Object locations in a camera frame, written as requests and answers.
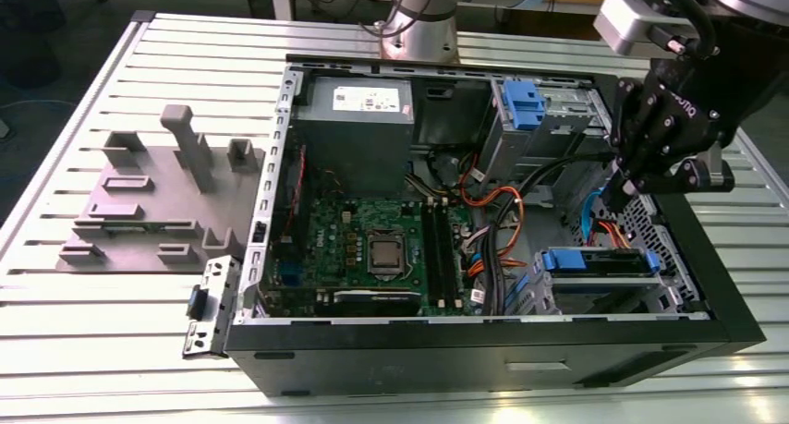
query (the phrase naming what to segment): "aluminum table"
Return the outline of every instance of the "aluminum table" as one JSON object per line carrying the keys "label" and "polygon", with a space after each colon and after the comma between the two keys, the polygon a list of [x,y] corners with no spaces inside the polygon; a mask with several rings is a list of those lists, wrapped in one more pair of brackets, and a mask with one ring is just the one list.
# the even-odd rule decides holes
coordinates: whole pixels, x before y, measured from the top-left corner
{"label": "aluminum table", "polygon": [[[767,341],[627,388],[265,398],[230,360],[180,358],[197,275],[54,272],[103,167],[98,148],[110,130],[134,130],[148,145],[174,145],[157,118],[165,103],[184,103],[209,144],[245,137],[266,148],[284,55],[369,57],[376,47],[353,26],[164,14],[128,25],[0,230],[0,417],[256,424],[789,421],[789,194],[742,133],[724,151],[734,192],[688,199]],[[464,64],[629,76],[647,66],[596,42],[473,33],[459,35],[459,54]]]}

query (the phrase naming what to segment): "ram slot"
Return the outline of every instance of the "ram slot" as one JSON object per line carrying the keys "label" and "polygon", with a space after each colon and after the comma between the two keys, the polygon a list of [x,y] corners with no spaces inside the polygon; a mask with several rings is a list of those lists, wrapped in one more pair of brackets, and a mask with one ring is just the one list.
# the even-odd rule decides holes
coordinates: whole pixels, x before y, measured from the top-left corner
{"label": "ram slot", "polygon": [[435,210],[435,229],[441,263],[443,300],[447,307],[461,307],[457,296],[457,270],[455,269],[455,252],[452,248],[452,228],[445,214],[445,207]]}
{"label": "ram slot", "polygon": [[444,307],[441,256],[435,228],[435,208],[421,204],[421,239],[424,245],[424,264],[427,268],[427,299],[431,306]]}

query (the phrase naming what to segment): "gray fixture base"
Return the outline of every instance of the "gray fixture base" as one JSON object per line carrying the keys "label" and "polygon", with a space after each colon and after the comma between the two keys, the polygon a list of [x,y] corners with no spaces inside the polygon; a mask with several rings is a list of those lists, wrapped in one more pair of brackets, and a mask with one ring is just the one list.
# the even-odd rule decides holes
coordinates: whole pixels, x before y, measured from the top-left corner
{"label": "gray fixture base", "polygon": [[200,273],[208,259],[242,256],[264,153],[248,139],[205,151],[214,188],[201,193],[178,148],[146,147],[136,133],[112,133],[109,164],[73,222],[58,271]]}

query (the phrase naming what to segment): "power supply label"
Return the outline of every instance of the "power supply label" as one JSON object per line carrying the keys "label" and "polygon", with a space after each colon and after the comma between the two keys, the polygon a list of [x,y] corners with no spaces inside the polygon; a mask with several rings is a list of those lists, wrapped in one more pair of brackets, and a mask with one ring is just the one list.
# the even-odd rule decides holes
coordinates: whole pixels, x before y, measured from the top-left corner
{"label": "power supply label", "polygon": [[340,112],[399,112],[396,89],[337,87],[330,108]]}

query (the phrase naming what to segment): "green circuit board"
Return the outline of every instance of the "green circuit board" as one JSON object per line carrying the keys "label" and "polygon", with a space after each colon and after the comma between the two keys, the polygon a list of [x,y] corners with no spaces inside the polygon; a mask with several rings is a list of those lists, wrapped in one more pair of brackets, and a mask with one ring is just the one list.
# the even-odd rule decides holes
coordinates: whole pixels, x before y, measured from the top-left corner
{"label": "green circuit board", "polygon": [[[273,291],[276,296],[276,316],[312,317],[316,291],[337,288],[409,291],[421,295],[423,316],[465,314],[469,294],[463,290],[459,255],[455,270],[461,307],[437,307],[428,303],[420,204],[400,200],[313,200],[306,256],[298,265],[297,285],[286,286],[281,282],[281,266],[289,263],[277,262],[266,276],[266,291]],[[469,226],[468,216],[464,207],[448,208],[452,234]],[[404,270],[391,276],[391,280],[368,272],[369,237],[375,235],[401,237]]]}

